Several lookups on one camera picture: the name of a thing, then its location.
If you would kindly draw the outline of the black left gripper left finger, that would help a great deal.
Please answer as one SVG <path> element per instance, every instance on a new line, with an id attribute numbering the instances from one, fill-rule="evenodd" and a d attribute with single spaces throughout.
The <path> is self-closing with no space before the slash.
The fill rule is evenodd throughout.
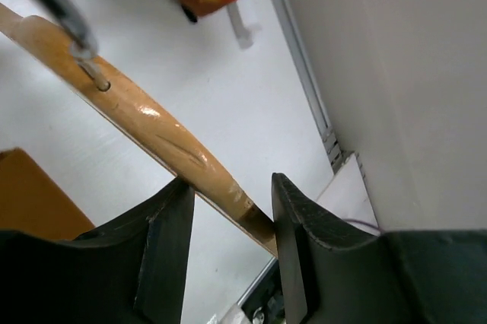
<path id="1" fill-rule="evenodd" d="M 176 178 L 145 202 L 75 239 L 88 281 L 73 323 L 179 323 L 195 193 Z"/>

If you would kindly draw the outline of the wooden clothes hanger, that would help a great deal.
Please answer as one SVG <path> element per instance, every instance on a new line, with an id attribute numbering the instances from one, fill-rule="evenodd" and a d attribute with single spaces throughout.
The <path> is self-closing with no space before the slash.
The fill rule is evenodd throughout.
<path id="1" fill-rule="evenodd" d="M 1 6 L 1 32 L 233 225 L 277 256 L 272 220 L 218 159 L 134 81 L 98 55 L 98 43 L 70 0 L 37 0 L 54 22 Z"/>

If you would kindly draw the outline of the brown trousers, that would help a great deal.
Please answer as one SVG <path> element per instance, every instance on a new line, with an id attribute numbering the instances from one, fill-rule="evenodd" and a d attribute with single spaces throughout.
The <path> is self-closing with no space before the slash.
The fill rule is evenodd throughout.
<path id="1" fill-rule="evenodd" d="M 1 229 L 73 240 L 94 224 L 20 148 L 1 152 Z"/>

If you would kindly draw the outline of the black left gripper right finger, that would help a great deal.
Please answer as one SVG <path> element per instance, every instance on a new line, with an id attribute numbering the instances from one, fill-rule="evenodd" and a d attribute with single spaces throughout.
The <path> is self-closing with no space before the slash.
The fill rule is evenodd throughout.
<path id="1" fill-rule="evenodd" d="M 379 323 L 384 318 L 376 237 L 272 176 L 272 213 L 288 323 Z"/>

